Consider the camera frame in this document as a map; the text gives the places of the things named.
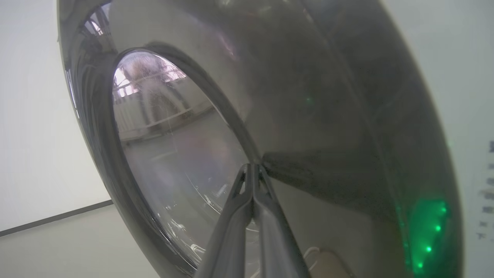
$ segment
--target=shiny metallic surface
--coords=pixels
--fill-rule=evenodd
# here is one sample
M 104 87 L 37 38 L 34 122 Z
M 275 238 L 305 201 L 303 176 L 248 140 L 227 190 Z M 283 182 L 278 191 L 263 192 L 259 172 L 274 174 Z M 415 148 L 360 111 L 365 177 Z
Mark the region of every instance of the shiny metallic surface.
M 377 1 L 60 0 L 59 21 L 89 150 L 162 277 L 193 275 L 209 237 L 201 229 L 214 227 L 222 192 L 246 161 L 275 178 L 300 249 L 317 238 L 360 278 L 412 277 L 413 208 L 444 201 L 442 267 L 426 277 L 460 276 L 448 150 Z M 119 94 L 125 84 L 115 74 L 139 53 L 163 57 L 183 75 L 148 73 L 147 84 Z M 196 104 L 186 101 L 191 92 Z M 122 120 L 123 99 L 143 103 L 147 121 Z

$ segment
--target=white wall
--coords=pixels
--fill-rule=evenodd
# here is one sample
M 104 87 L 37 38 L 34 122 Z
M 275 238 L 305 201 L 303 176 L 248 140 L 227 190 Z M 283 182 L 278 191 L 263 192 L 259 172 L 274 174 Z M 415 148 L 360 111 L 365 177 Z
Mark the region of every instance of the white wall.
M 157 278 L 114 205 L 0 237 L 0 277 Z
M 0 231 L 110 199 L 65 82 L 55 0 L 0 1 Z
M 381 0 L 430 89 L 450 146 L 465 221 L 465 277 L 492 277 L 494 206 L 482 190 L 494 178 L 494 1 Z M 487 221 L 487 228 L 479 221 Z M 478 239 L 477 233 L 486 238 Z

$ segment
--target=gray line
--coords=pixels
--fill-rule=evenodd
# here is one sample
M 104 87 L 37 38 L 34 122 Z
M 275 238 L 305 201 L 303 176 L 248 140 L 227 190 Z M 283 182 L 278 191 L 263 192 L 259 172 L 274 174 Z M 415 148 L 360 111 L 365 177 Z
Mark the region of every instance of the gray line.
M 17 227 L 6 229 L 4 231 L 0 231 L 0 237 L 2 237 L 4 235 L 11 234 L 11 233 L 24 231 L 24 230 L 27 230 L 27 229 L 30 229 L 30 228 L 34 228 L 34 227 L 37 227 L 37 226 L 41 226 L 41 225 L 44 225 L 44 224 L 48 224 L 48 223 L 51 223 L 53 221 L 62 220 L 62 219 L 67 218 L 67 217 L 71 217 L 71 216 L 74 216 L 74 215 L 77 215 L 77 214 L 81 214 L 81 213 L 88 212 L 88 211 L 91 211 L 91 210 L 95 210 L 95 209 L 99 209 L 99 208 L 102 208 L 102 207 L 106 207 L 106 206 L 109 206 L 109 205 L 112 205 L 112 204 L 113 204 L 113 201 L 112 200 L 108 200 L 108 201 L 104 201 L 104 202 L 101 202 L 101 203 L 90 205 L 90 206 L 87 206 L 87 207 L 84 207 L 84 208 L 76 209 L 76 210 L 73 210 L 73 211 L 69 211 L 69 212 L 66 212 L 66 213 L 62 213 L 62 214 L 59 214 L 59 215 L 55 215 L 55 216 L 52 216 L 52 217 L 48 217 L 48 218 L 45 218 L 45 219 L 41 219 L 41 220 L 38 220 L 38 221 L 34 221 L 34 222 L 31 222 L 31 223 L 27 223 L 27 224 L 24 224 L 24 225 L 20 225 L 20 226 L 17 226 Z

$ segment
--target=dark strip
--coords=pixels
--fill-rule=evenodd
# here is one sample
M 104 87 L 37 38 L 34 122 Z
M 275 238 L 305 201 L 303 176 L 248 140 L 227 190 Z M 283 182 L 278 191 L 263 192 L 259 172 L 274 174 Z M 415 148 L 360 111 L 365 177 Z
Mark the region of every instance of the dark strip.
M 71 216 L 74 216 L 74 215 L 77 215 L 77 214 L 81 214 L 81 213 L 88 212 L 88 211 L 91 211 L 91 210 L 95 210 L 95 209 L 99 209 L 99 208 L 102 208 L 102 207 L 106 207 L 106 206 L 109 206 L 109 205 L 112 205 L 112 204 L 113 204 L 113 201 L 112 200 L 108 200 L 108 201 L 104 201 L 104 202 L 101 202 L 101 203 L 90 205 L 90 206 L 87 206 L 87 207 L 84 207 L 84 208 L 76 209 L 76 210 L 73 210 L 73 211 L 69 211 L 69 212 L 66 212 L 66 213 L 62 213 L 62 214 L 59 214 L 59 215 L 55 215 L 55 216 L 52 216 L 52 217 L 48 217 L 48 218 L 45 218 L 45 219 L 41 219 L 41 220 L 38 220 L 38 221 L 27 223 L 27 224 L 24 224 L 24 225 L 21 225 L 21 226 L 13 227 L 13 228 L 10 228 L 10 229 L 1 231 L 0 232 L 0 237 L 1 236 L 4 236 L 4 235 L 11 234 L 11 233 L 24 231 L 24 230 L 27 230 L 27 229 L 30 229 L 30 228 L 34 228 L 34 227 L 37 227 L 37 226 L 41 226 L 41 225 L 44 225 L 44 224 L 48 224 L 48 223 L 51 223 L 53 221 L 62 220 L 62 219 L 67 218 L 67 217 L 71 217 Z

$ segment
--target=white surface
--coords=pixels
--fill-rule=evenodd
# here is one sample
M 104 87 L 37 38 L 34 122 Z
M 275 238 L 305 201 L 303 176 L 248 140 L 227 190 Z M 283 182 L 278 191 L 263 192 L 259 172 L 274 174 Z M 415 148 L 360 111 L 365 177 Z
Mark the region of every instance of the white surface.
M 0 277 L 158 278 L 114 205 L 0 237 Z
M 494 206 L 480 190 L 494 178 L 494 1 L 381 0 L 390 12 L 436 103 L 446 133 L 465 223 L 464 277 L 492 277 Z M 480 228 L 479 221 L 489 223 Z M 477 232 L 485 232 L 479 240 Z
M 0 231 L 110 199 L 72 109 L 55 11 L 0 2 Z

